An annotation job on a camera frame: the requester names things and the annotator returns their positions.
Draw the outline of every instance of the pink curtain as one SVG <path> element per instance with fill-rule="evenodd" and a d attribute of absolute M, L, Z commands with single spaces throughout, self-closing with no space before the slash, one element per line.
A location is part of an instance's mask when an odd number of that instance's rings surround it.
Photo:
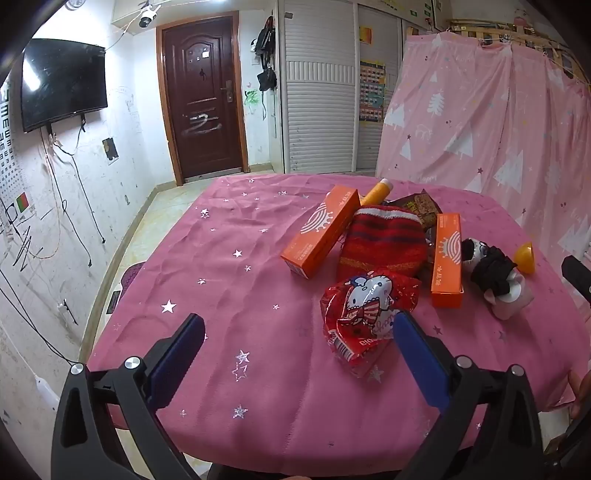
<path fill-rule="evenodd" d="M 409 37 L 376 176 L 493 197 L 560 274 L 564 257 L 580 257 L 589 242 L 590 100 L 584 84 L 531 48 Z"/>

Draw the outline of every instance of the brown wooden door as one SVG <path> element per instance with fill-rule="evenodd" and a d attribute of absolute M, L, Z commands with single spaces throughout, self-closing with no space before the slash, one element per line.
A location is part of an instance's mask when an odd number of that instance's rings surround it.
<path fill-rule="evenodd" d="M 232 19 L 164 30 L 165 75 L 183 177 L 242 167 Z"/>

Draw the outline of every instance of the pink tablecloth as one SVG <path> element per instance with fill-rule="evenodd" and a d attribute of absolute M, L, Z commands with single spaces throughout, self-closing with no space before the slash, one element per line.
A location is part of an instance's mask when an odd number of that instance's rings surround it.
<path fill-rule="evenodd" d="M 158 413 L 183 452 L 257 471 L 353 475 L 402 468 L 433 426 L 437 411 L 426 405 L 394 344 L 377 363 L 383 373 L 362 379 L 326 345 L 319 300 L 335 280 L 338 248 L 312 280 L 291 273 L 279 258 L 337 183 L 365 194 L 375 179 L 217 179 L 160 243 L 116 308 L 92 354 L 92 370 L 144 355 L 190 312 L 206 321 L 208 338 L 172 403 Z M 422 187 L 395 182 L 391 198 Z M 427 188 L 444 211 L 461 213 L 464 237 L 508 255 L 528 240 L 494 200 Z M 589 337 L 560 279 L 538 251 L 536 256 L 536 273 L 528 278 L 536 298 L 509 322 L 492 317 L 468 283 L 461 309 L 434 309 L 425 289 L 414 316 L 453 355 L 469 355 L 482 368 L 523 365 L 543 409 L 563 395 L 569 369 L 586 371 Z M 176 306 L 163 312 L 168 301 Z M 473 419 L 465 445 L 474 441 L 482 414 Z"/>

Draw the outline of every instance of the poster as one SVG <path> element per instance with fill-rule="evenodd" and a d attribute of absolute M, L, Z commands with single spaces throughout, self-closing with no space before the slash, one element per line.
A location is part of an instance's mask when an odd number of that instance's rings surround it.
<path fill-rule="evenodd" d="M 364 122 L 384 121 L 384 93 L 386 67 L 376 61 L 361 61 L 359 89 L 359 120 Z"/>
<path fill-rule="evenodd" d="M 359 41 L 371 45 L 373 33 L 371 27 L 359 27 Z"/>
<path fill-rule="evenodd" d="M 14 158 L 12 145 L 10 116 L 8 111 L 9 84 L 8 80 L 0 89 L 0 198 L 2 199 L 3 227 L 12 225 L 31 207 L 25 192 L 21 169 Z"/>

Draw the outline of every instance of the security camera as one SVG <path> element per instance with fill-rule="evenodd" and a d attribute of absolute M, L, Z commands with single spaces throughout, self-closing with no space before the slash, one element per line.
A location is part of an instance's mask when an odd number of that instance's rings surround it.
<path fill-rule="evenodd" d="M 142 10 L 142 14 L 139 18 L 139 26 L 142 28 L 146 28 L 150 25 L 150 22 L 156 18 L 156 13 L 160 10 L 162 5 L 157 6 L 152 10 L 152 5 L 148 5 Z"/>

